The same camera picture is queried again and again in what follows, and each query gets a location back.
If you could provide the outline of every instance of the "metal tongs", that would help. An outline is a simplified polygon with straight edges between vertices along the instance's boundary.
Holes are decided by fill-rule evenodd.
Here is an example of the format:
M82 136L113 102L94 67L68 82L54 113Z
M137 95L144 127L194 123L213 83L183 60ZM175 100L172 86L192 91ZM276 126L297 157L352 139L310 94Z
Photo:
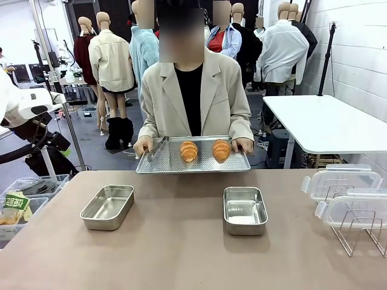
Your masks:
M148 162L151 162L157 152L158 149L160 149L163 145L164 142L169 142L169 137L168 136L165 136L161 141L160 143L158 143L156 145L156 147L153 148L153 150L149 151L148 152Z

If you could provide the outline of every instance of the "black boots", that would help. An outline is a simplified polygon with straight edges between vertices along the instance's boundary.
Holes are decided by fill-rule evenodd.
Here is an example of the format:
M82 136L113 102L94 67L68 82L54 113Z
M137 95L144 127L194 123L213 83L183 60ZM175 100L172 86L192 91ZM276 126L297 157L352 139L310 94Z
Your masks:
M107 122L109 123L109 138L105 143L106 149L120 149L120 140L122 140L124 148L128 148L134 133L132 121L128 118L116 117L107 119Z

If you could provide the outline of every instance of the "cream jacket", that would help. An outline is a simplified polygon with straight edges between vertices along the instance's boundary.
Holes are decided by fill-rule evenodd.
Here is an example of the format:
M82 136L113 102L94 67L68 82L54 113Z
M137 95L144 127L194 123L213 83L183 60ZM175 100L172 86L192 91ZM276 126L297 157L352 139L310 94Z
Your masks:
M141 108L148 116L138 137L191 136L173 63L155 63L145 71ZM253 139L250 108L241 68L231 57L206 48L201 78L201 134Z
M112 92L133 88L134 76L126 40L104 29L91 39L89 55L93 76L100 86Z

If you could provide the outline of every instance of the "blazer lapel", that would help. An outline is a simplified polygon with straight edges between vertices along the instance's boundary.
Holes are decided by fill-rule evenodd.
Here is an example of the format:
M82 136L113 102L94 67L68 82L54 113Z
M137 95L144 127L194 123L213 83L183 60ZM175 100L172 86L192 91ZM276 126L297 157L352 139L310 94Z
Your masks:
M181 96L181 90L179 82L177 80L175 67L173 63L163 63L160 71L160 76L165 77L161 86L163 87L166 95L171 100L177 115L183 122L185 128L190 132L188 118L186 114L186 108L184 107L183 97Z
M200 108L201 108L201 131L203 133L203 127L206 122L207 115L210 111L213 98L219 87L219 81L217 81L215 75L220 73L219 64L213 62L209 54L211 53L207 48L204 54L203 73L201 76L201 88L200 88Z

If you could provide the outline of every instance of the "rectangular metal container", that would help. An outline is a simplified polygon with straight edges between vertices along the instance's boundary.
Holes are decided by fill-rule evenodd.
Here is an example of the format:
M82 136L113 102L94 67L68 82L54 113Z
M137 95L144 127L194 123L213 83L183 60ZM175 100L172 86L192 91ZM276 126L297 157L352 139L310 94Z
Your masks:
M162 138L154 139L154 146ZM250 169L249 161L243 151L231 151L228 159L219 163L212 154L212 147L216 140L231 142L229 136L202 136L202 137L170 137L155 153L151 162L148 162L144 153L137 166L137 173L141 174L170 174L170 173L203 173L203 172L243 172ZM198 157L191 163L181 159L180 146L184 141L194 142L198 146Z
M133 186L107 185L89 201L80 217L89 230L114 231L122 224L133 203Z
M234 236L261 236L267 212L261 191L256 187L228 187L223 192L226 230Z

